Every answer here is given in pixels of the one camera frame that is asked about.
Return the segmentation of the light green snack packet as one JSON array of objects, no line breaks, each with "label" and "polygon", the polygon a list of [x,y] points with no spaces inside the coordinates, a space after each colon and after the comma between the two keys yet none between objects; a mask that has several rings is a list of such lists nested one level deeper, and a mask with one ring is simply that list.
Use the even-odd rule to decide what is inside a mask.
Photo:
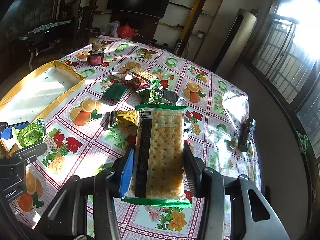
[{"label": "light green snack packet", "polygon": [[43,118],[35,120],[19,132],[12,132],[15,143],[19,148],[25,148],[37,142],[41,142],[46,135],[46,127]]}]

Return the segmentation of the large cracker pack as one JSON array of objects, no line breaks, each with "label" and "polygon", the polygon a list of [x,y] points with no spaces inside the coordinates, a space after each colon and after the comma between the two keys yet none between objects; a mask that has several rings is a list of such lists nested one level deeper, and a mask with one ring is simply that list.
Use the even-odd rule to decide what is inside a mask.
[{"label": "large cracker pack", "polygon": [[144,206],[190,208],[184,192],[184,115],[187,107],[136,106],[138,128],[129,189],[123,201]]}]

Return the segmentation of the gold green snack bag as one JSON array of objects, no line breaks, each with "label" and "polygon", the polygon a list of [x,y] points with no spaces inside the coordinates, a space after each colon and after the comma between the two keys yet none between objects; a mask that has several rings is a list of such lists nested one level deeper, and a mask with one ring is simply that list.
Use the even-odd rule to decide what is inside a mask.
[{"label": "gold green snack bag", "polygon": [[138,113],[136,110],[118,110],[110,113],[108,128],[128,127],[138,125]]}]

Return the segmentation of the silver foil snack bag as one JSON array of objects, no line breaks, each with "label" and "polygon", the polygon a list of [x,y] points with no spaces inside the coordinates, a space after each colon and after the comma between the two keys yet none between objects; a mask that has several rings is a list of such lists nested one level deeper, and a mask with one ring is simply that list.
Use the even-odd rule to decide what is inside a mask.
[{"label": "silver foil snack bag", "polygon": [[[178,96],[173,91],[168,89],[163,89],[162,99],[160,103],[164,103],[165,105],[172,105],[172,106],[187,106],[187,102],[183,97]],[[183,138],[187,140],[193,131],[193,126],[187,117],[187,111],[185,111],[184,115],[184,135]]]}]

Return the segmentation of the green pea snack bag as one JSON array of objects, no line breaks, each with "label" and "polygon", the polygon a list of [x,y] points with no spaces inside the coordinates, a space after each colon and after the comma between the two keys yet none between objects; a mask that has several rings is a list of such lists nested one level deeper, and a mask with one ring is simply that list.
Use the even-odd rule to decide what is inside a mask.
[{"label": "green pea snack bag", "polygon": [[159,79],[155,79],[151,85],[137,90],[136,93],[140,96],[142,103],[154,103],[162,100],[163,89]]}]

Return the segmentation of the dark green packet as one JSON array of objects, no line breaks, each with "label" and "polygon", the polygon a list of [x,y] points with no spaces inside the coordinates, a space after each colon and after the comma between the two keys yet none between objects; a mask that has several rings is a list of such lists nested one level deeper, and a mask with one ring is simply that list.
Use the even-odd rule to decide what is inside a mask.
[{"label": "dark green packet", "polygon": [[103,99],[121,102],[129,87],[122,83],[114,83],[109,89],[104,91]]}]

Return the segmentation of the yellow-rimmed cardboard tray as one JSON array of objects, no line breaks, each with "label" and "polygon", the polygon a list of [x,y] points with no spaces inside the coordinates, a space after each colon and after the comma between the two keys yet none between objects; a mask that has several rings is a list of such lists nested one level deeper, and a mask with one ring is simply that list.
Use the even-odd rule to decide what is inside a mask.
[{"label": "yellow-rimmed cardboard tray", "polygon": [[33,70],[1,99],[1,121],[10,125],[46,118],[63,100],[83,89],[85,78],[54,60]]}]

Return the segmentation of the floral fruit plastic tablecloth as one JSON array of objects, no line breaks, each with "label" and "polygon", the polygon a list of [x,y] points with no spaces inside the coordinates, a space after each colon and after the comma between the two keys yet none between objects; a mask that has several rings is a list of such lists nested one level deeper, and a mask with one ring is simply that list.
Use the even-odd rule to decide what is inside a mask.
[{"label": "floral fruit plastic tablecloth", "polygon": [[248,97],[171,53],[101,36],[1,99],[1,239],[247,239]]}]

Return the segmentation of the black flashlight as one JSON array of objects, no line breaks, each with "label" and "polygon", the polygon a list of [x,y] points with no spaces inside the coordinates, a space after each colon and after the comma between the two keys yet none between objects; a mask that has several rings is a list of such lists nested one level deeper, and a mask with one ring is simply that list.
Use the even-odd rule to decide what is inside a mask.
[{"label": "black flashlight", "polygon": [[238,140],[238,149],[241,152],[247,152],[250,146],[251,137],[254,133],[256,127],[256,120],[248,118],[245,123],[242,125],[239,140]]}]

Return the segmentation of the thin cracker pack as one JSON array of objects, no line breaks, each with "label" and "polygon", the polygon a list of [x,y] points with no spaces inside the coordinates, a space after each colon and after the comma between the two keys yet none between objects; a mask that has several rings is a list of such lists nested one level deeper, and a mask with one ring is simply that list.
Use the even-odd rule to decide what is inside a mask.
[{"label": "thin cracker pack", "polygon": [[153,81],[157,80],[157,76],[150,74],[149,72],[142,70],[140,68],[137,67],[133,67],[130,70],[133,74],[138,75],[140,77],[142,77],[144,80],[153,83]]}]

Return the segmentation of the white tower air conditioner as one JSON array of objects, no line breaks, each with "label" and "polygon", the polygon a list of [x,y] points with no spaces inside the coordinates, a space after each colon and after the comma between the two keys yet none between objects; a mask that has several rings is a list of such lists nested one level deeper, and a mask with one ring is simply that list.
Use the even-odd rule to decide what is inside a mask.
[{"label": "white tower air conditioner", "polygon": [[233,25],[213,63],[216,75],[226,78],[247,44],[256,25],[254,10],[239,9]]}]

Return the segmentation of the dark jar pink label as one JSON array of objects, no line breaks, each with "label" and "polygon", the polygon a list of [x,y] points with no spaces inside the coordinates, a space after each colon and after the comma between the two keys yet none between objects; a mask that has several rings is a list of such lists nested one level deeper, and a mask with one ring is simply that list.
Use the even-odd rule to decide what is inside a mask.
[{"label": "dark jar pink label", "polygon": [[89,51],[89,64],[92,66],[100,66],[103,64],[104,51],[102,49]]}]

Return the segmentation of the dark painted cabinet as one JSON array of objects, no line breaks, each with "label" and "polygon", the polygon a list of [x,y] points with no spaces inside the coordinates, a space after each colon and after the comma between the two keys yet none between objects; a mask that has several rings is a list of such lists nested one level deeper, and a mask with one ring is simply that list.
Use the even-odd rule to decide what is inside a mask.
[{"label": "dark painted cabinet", "polygon": [[57,0],[1,0],[1,48],[33,29],[55,21]]}]

